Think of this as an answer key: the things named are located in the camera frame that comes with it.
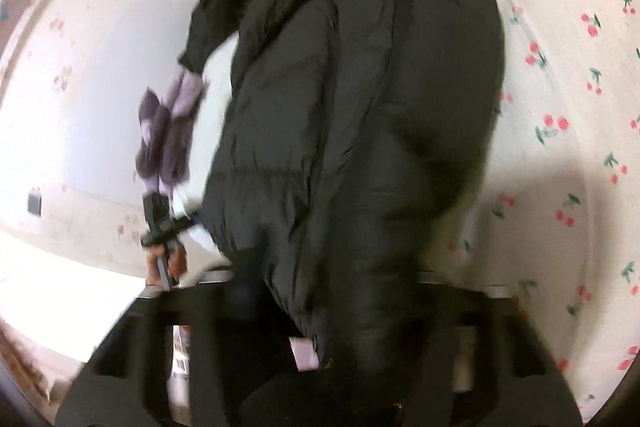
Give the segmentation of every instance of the black puffer jacket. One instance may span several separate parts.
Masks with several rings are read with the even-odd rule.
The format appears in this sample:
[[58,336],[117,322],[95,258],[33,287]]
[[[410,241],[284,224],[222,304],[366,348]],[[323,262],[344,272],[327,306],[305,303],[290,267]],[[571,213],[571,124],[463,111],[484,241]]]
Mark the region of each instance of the black puffer jacket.
[[[268,227],[282,308],[322,357],[384,375],[415,313],[428,225],[489,128],[504,53],[495,0],[233,1],[233,97],[204,224],[223,252]],[[201,44],[190,38],[186,56]]]

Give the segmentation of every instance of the hand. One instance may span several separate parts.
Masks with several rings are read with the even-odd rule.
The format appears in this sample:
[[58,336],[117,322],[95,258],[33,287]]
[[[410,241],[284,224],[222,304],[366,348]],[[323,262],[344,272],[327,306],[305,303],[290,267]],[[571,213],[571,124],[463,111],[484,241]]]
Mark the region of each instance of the hand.
[[[146,253],[146,285],[148,286],[162,286],[157,263],[157,259],[162,254],[164,254],[162,245],[155,245]],[[177,248],[169,255],[169,275],[178,280],[185,272],[187,272],[187,251],[182,243],[178,243]]]

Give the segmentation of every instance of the red cherry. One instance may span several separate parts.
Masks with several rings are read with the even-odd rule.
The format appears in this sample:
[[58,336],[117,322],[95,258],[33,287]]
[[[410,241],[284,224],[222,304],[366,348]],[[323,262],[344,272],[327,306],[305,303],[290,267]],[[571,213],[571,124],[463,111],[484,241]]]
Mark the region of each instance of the red cherry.
[[567,359],[560,359],[558,360],[556,366],[558,367],[558,371],[560,371],[560,373],[564,373],[567,368],[569,368],[569,361]]

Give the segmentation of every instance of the green leaf print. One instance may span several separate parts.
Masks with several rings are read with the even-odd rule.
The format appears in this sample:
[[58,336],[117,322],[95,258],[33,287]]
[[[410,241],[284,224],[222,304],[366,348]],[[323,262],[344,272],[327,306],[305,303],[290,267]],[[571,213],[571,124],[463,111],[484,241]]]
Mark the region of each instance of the green leaf print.
[[602,76],[602,73],[600,72],[600,70],[597,70],[596,68],[589,68],[589,71],[591,71],[591,78],[599,86],[600,77]]
[[578,196],[575,196],[572,193],[567,194],[567,200],[564,202],[562,206],[573,208],[576,204],[581,204]]
[[622,277],[624,277],[629,284],[631,284],[630,274],[636,273],[635,266],[636,266],[636,263],[634,261],[631,261],[631,263],[627,264],[625,266],[625,269],[623,269],[622,272],[620,272],[620,275],[622,275]]
[[542,131],[540,131],[540,127],[538,126],[536,126],[536,137],[538,138],[539,142],[542,143],[542,145],[546,145],[545,139],[542,137]]
[[613,153],[607,154],[607,157],[604,158],[604,166],[613,167],[614,165],[618,165],[618,160],[613,156]]

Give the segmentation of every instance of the jacket sleeve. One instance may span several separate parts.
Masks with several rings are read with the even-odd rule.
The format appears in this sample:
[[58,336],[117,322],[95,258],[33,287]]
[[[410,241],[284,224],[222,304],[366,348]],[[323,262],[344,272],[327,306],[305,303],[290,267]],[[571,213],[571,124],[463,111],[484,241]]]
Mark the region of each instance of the jacket sleeve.
[[250,0],[199,0],[191,13],[187,45],[178,59],[193,73],[202,74],[209,55],[238,30]]
[[326,244],[334,365],[377,403],[412,384],[418,256],[478,160],[504,62],[495,0],[398,0],[393,35]]

